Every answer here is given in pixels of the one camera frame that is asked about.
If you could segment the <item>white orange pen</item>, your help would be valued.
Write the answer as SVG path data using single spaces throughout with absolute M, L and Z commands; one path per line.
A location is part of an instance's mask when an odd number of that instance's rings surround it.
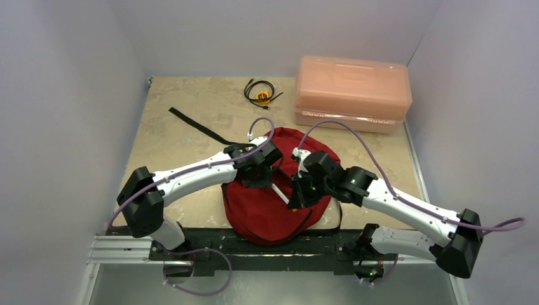
M 274 190 L 274 192 L 276 192 L 276 194 L 278 195 L 278 197 L 286 204 L 288 205 L 289 204 L 289 199 L 288 197 L 280 190 L 280 188 L 276 185 L 276 184 L 272 184 L 271 185 L 271 188 L 272 190 Z

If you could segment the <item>red student backpack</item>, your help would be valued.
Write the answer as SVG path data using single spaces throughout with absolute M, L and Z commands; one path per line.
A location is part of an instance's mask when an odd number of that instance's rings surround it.
M 297 170 L 290 155 L 303 136 L 299 130 L 279 127 L 272 138 L 284 156 L 283 161 L 275 162 L 272 178 L 287 198 L 292 195 L 292 174 Z M 249 188 L 245 181 L 240 181 L 223 184 L 221 189 L 231 227 L 258 245 L 279 245 L 291 240 L 316 224 L 331 202 L 330 196 L 324 196 L 310 207 L 293 210 L 270 188 Z

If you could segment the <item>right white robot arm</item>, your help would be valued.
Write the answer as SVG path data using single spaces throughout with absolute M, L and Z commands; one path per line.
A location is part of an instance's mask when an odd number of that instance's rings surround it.
M 298 170 L 292 176 L 291 209 L 312 207 L 330 196 L 388 215 L 408 226 L 391 229 L 367 224 L 357 241 L 358 253 L 371 259 L 376 254 L 404 254 L 436 263 L 458 278 L 471 277 L 484 241 L 479 214 L 470 209 L 455 212 L 437 207 L 398 189 L 385 179 L 358 166 L 343 168 L 326 152 L 295 148 Z

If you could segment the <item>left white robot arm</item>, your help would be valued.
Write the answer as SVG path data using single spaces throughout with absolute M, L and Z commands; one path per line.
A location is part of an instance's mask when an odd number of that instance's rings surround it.
M 234 181 L 271 187 L 273 165 L 281 161 L 279 148 L 269 138 L 257 137 L 187 166 L 157 172 L 142 166 L 131 173 L 119 192 L 119 213 L 132 237 L 150 237 L 164 246 L 172 259 L 181 260 L 189 253 L 189 242 L 181 225 L 165 216 L 167 206 L 189 194 Z

